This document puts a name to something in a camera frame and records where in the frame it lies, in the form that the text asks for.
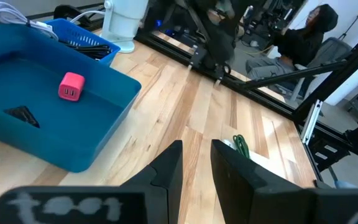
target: person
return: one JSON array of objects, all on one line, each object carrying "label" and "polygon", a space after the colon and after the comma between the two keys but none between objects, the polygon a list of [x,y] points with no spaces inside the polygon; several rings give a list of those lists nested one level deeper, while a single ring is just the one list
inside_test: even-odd
[{"label": "person", "polygon": [[296,64],[307,66],[316,56],[324,33],[333,30],[337,21],[338,14],[331,6],[318,6],[309,13],[305,28],[288,29],[284,35],[278,34],[274,37],[273,45],[278,47],[281,57],[247,60],[246,76],[258,80],[294,72]]}]

